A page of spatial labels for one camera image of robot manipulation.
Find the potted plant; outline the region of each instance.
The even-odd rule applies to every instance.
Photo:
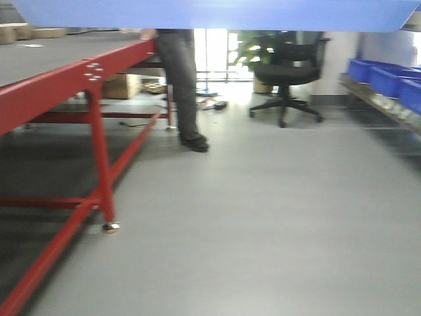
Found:
[[[231,65],[241,64],[246,66],[250,72],[254,72],[257,63],[269,63],[270,55],[273,52],[273,39],[278,33],[277,31],[230,31],[237,33],[237,40],[239,42],[238,48],[234,51],[237,57]],[[272,86],[266,86],[260,82],[259,79],[253,78],[253,91],[255,93],[270,93]]]

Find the white wall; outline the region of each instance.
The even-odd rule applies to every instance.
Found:
[[[414,32],[364,33],[361,58],[399,65],[416,64]]]
[[[339,84],[339,75],[346,72],[348,61],[357,52],[358,32],[326,32],[331,40],[326,45],[321,79],[312,84],[314,95],[345,95],[347,90]]]

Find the metal shelf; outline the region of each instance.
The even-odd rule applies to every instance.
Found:
[[[346,74],[341,74],[340,81],[353,95],[421,135],[421,115],[402,106],[398,100],[379,94],[369,85],[357,82]]]

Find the gray trousers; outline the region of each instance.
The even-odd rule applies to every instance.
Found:
[[[166,81],[172,84],[178,130],[187,140],[198,138],[193,30],[159,34],[155,45],[165,69]]]

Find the person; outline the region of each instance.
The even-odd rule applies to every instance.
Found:
[[[209,149],[207,138],[199,133],[197,126],[193,36],[193,30],[179,29],[144,29],[141,33],[143,40],[155,38],[166,81],[172,84],[180,143],[193,151],[206,152]]]

